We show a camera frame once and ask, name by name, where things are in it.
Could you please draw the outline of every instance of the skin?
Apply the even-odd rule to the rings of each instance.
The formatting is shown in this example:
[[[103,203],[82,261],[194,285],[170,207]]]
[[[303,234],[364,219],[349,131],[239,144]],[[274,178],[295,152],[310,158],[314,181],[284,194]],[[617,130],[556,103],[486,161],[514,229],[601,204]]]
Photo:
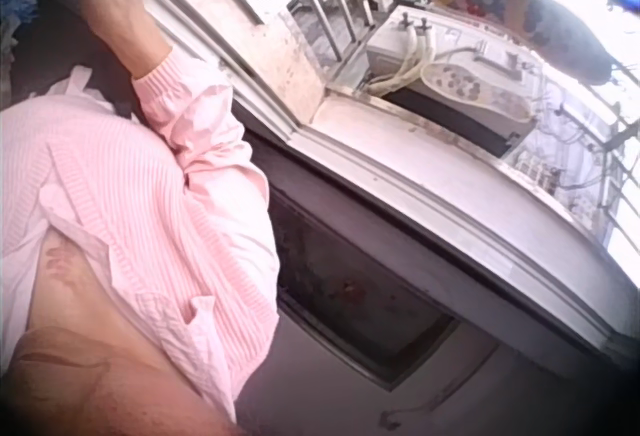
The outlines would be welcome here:
[[[81,1],[134,78],[171,52],[143,0]],[[0,399],[32,434],[244,434],[127,319],[81,248],[55,229],[44,238],[27,332]]]

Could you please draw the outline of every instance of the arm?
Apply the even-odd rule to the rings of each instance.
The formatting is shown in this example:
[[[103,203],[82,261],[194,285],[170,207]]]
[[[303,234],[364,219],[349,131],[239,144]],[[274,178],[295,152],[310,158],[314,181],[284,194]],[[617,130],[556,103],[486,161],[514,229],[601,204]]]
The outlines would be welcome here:
[[[267,213],[267,180],[251,161],[231,114],[232,88],[215,67],[178,49],[134,81],[152,128],[176,155],[185,193],[207,212],[245,274],[275,308],[278,258]]]
[[[149,124],[182,168],[184,204],[198,236],[223,247],[224,286],[233,297],[220,306],[247,315],[220,326],[237,395],[273,337],[278,259],[266,179],[251,164],[243,127],[231,114],[231,87],[215,67],[172,50],[143,0],[82,1],[89,26],[131,72]],[[213,312],[205,317],[212,324],[226,318]]]
[[[243,127],[231,114],[232,89],[212,66],[167,44],[143,0],[81,0],[87,23],[131,72],[145,116],[176,155],[185,192],[225,234],[238,263],[275,298],[267,183],[250,162]]]

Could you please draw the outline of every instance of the pink shirt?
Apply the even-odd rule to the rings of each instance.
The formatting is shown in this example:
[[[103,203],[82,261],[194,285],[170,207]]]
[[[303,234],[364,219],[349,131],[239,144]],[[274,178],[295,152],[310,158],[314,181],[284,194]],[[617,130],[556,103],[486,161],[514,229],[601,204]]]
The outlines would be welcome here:
[[[132,323],[233,418],[278,321],[278,259],[267,181],[231,114],[232,89],[174,49],[134,82],[159,137],[116,117],[75,79],[57,85],[64,94],[0,118],[2,370],[25,331],[53,226],[83,249]]]

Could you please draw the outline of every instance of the white pipe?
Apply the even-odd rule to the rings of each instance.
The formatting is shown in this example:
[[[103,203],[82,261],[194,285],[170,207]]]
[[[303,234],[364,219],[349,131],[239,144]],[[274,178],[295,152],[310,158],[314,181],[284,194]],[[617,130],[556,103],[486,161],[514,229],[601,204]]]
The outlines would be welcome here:
[[[436,39],[432,29],[427,29],[426,34],[419,38],[418,46],[420,52],[418,64],[414,65],[404,74],[397,75],[389,81],[370,84],[367,87],[367,92],[372,96],[382,97],[385,94],[404,88],[419,79],[422,69],[431,64],[435,59]]]
[[[402,76],[407,70],[409,70],[416,64],[417,60],[420,59],[420,57],[416,54],[417,50],[418,33],[416,32],[416,28],[414,28],[413,25],[410,25],[407,27],[407,49],[404,53],[404,60],[402,61],[402,65],[400,66],[400,68],[395,72],[395,74],[384,74],[382,76],[373,78],[367,84],[367,88],[372,84]]]

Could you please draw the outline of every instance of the dark window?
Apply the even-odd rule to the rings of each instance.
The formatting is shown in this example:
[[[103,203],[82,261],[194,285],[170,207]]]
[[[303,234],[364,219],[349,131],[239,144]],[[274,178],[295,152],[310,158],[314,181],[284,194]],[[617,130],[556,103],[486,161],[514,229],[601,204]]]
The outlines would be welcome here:
[[[281,307],[382,386],[404,380],[455,327],[454,318],[277,192],[270,213]]]

